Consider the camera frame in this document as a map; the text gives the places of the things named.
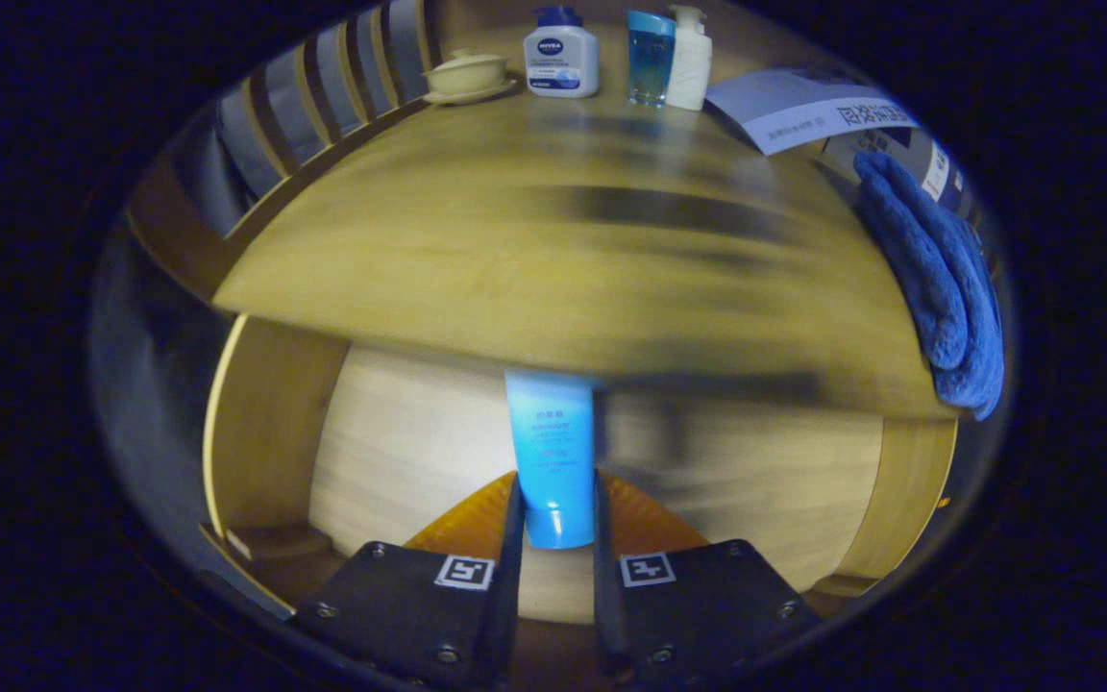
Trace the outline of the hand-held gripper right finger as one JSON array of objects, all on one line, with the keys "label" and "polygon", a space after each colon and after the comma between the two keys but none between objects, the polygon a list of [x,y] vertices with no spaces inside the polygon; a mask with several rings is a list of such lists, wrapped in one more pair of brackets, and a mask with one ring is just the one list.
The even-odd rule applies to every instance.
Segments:
[{"label": "hand-held gripper right finger", "polygon": [[751,543],[710,543],[606,472],[594,617],[603,674],[619,686],[738,686],[823,622]]}]

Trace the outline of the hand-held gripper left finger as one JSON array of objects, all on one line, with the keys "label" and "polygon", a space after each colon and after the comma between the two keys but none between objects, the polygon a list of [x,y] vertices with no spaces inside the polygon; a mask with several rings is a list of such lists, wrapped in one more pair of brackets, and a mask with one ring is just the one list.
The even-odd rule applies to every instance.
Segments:
[{"label": "hand-held gripper left finger", "polygon": [[369,540],[291,624],[408,686],[496,688],[518,624],[526,509],[508,472],[404,546]]}]

